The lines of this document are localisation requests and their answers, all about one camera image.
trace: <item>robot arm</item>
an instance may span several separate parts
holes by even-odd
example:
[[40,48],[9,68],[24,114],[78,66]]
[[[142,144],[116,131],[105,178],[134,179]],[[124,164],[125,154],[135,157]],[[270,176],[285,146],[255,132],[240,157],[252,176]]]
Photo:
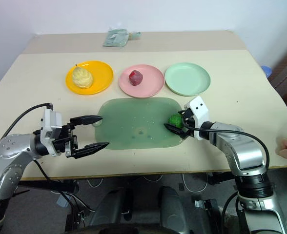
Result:
[[0,140],[0,230],[9,199],[13,195],[26,166],[44,155],[80,158],[94,154],[109,142],[98,142],[78,149],[77,137],[72,130],[77,125],[87,125],[101,120],[99,116],[70,119],[62,126],[61,114],[45,109],[42,128],[33,134],[12,134]]
[[243,129],[238,126],[210,122],[208,109],[201,97],[196,97],[186,104],[185,110],[179,113],[187,131],[165,124],[167,129],[182,138],[192,136],[199,140],[209,140],[225,154],[235,177],[248,231],[261,233],[262,230],[267,230],[267,233],[287,234],[287,223],[268,179],[259,144],[240,134]]

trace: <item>green ball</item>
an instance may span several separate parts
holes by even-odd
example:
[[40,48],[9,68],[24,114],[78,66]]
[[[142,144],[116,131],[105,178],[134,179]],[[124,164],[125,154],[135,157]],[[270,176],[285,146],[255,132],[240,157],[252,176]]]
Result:
[[178,128],[183,128],[182,116],[180,114],[172,115],[167,122],[175,125]]

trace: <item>yellow plate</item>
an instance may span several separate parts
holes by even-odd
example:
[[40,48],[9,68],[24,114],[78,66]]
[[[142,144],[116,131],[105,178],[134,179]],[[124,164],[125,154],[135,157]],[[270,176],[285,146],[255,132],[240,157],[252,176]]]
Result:
[[82,95],[96,94],[109,87],[113,81],[113,70],[108,64],[104,62],[87,61],[77,64],[77,66],[82,67],[91,73],[93,76],[93,83],[87,89],[76,86],[72,78],[72,73],[76,66],[72,67],[66,75],[65,82],[67,87],[74,93]]

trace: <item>beige table surface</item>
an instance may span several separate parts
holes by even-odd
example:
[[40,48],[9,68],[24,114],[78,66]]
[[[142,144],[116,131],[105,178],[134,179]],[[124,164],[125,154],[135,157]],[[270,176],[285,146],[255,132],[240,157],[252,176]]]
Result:
[[[118,78],[128,66],[146,63],[165,72],[176,62],[193,62],[205,68],[211,77],[210,87],[201,94],[209,108],[211,121],[236,124],[246,132],[256,135],[269,149],[270,167],[287,167],[287,159],[275,153],[279,139],[287,137],[287,107],[240,39],[231,32],[209,32],[210,43],[214,42],[210,37],[220,35],[220,38],[226,38],[224,45],[220,44],[219,48],[212,46],[214,49],[210,50],[210,43],[201,41],[200,37],[198,41],[195,39],[195,43],[203,43],[203,50],[197,45],[197,48],[187,51],[183,48],[185,45],[179,44],[189,38],[186,37],[184,40],[184,34],[190,36],[191,33],[175,33],[176,39],[171,40],[176,40],[173,41],[176,46],[168,48],[169,51],[166,51],[168,44],[151,51],[147,50],[144,37],[140,42],[143,44],[143,51],[127,51],[126,47],[122,48],[124,51],[121,52],[117,48],[105,48],[103,51],[101,37],[98,37],[98,40],[94,41],[99,44],[96,52],[77,53],[71,51],[73,48],[68,44],[68,47],[62,48],[59,45],[59,49],[54,53],[47,53],[44,48],[53,48],[57,43],[54,39],[54,42],[49,44],[47,38],[57,35],[35,38],[37,43],[30,43],[31,47],[16,59],[0,82],[0,137],[20,113],[39,103],[52,102],[54,110],[62,114],[62,123],[66,124],[71,117],[97,114],[100,107],[110,99],[128,98],[129,96],[118,86]],[[193,36],[203,34],[205,33],[195,33]],[[42,39],[46,43],[45,46],[42,45]],[[67,44],[66,40],[60,41],[63,42],[64,45]],[[81,96],[66,87],[65,76],[68,70],[75,63],[86,60],[104,61],[115,73],[111,86],[99,94]],[[179,96],[171,92],[166,85],[155,97],[170,97],[182,107],[193,98]],[[29,113],[11,133],[25,134],[39,129],[42,114],[43,109]],[[78,136],[79,147],[95,142],[92,126],[79,126],[75,134]],[[59,157],[44,156],[39,161],[47,174],[55,178],[229,170],[225,156],[217,148],[208,141],[198,141],[191,137],[171,148],[104,149],[80,159],[66,158],[62,154]],[[39,178],[42,178],[42,175],[36,165],[29,164],[23,179]]]

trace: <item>pink plate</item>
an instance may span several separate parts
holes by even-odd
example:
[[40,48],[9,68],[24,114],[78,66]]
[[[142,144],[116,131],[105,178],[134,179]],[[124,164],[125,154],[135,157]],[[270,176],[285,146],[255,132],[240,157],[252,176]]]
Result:
[[[129,82],[129,75],[137,70],[143,75],[143,80],[139,85],[132,85]],[[164,86],[165,79],[163,73],[156,67],[139,64],[126,68],[119,80],[120,88],[128,95],[135,98],[148,98],[156,95]]]

